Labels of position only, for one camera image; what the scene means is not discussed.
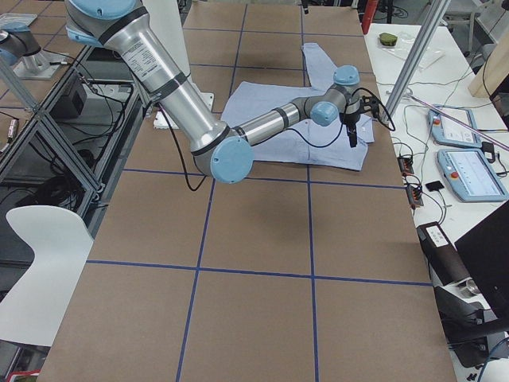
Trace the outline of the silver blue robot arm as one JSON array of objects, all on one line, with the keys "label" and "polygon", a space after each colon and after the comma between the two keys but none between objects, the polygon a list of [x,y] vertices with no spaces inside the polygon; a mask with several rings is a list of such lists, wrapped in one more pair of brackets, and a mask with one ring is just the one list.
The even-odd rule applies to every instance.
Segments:
[{"label": "silver blue robot arm", "polygon": [[378,118],[382,101],[359,86],[358,72],[340,66],[323,93],[298,97],[237,126],[217,119],[188,75],[153,31],[141,1],[67,1],[69,39],[116,52],[148,96],[183,131],[200,172],[219,182],[242,181],[255,159],[253,148],[305,120],[326,127],[340,121],[350,146],[357,144],[359,117]]},{"label": "silver blue robot arm", "polygon": [[30,28],[20,22],[1,28],[1,58],[25,80],[50,80],[66,65],[55,53],[43,50]]}]

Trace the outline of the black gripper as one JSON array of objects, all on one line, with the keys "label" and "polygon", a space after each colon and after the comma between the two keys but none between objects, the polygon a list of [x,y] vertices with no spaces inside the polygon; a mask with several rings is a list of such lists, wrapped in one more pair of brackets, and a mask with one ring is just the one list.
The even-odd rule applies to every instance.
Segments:
[{"label": "black gripper", "polygon": [[357,146],[358,138],[356,124],[362,114],[370,113],[371,117],[379,120],[381,114],[379,97],[367,88],[357,88],[348,98],[342,113],[342,123],[347,128],[348,141],[351,148]]}]

